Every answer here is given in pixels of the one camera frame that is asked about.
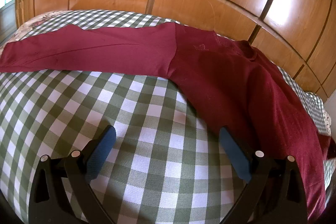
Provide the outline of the green white checkered bedsheet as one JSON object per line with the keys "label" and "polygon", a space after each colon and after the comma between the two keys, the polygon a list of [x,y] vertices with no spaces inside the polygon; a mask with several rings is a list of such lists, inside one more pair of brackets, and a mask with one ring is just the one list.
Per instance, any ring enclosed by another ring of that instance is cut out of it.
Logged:
{"label": "green white checkered bedsheet", "polygon": [[[67,11],[23,39],[68,25],[95,30],[170,22],[179,24],[133,12]],[[319,134],[329,137],[321,99],[278,69]],[[117,223],[217,223],[238,198],[243,181],[219,145],[219,132],[173,81],[112,72],[1,71],[1,192],[21,221],[29,220],[41,156],[83,149],[107,125],[116,129],[116,144],[91,185]]]}

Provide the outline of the maroon long-sleeve shirt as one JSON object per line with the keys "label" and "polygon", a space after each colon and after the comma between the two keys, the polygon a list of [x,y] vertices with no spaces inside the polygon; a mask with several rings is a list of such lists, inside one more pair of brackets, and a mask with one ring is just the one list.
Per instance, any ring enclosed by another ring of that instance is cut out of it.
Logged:
{"label": "maroon long-sleeve shirt", "polygon": [[249,153],[292,155],[303,180],[309,223],[325,208],[323,161],[330,138],[319,134],[276,65],[246,41],[173,22],[155,27],[60,30],[5,45],[2,72],[94,71],[173,81],[218,133],[226,128]]}

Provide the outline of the floral pillow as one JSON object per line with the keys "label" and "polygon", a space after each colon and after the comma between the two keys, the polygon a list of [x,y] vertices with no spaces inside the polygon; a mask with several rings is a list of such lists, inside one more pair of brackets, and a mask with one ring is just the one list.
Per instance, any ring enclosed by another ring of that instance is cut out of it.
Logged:
{"label": "floral pillow", "polygon": [[49,11],[45,12],[43,14],[40,14],[38,16],[35,16],[28,20],[27,22],[23,23],[15,32],[13,35],[10,36],[9,39],[5,40],[5,42],[1,43],[1,53],[5,49],[6,44],[11,42],[17,42],[23,39],[23,37],[28,34],[30,31],[32,31],[35,27],[41,25],[42,23],[48,21],[54,16],[63,14],[67,11],[65,10],[56,10],[56,11]]}

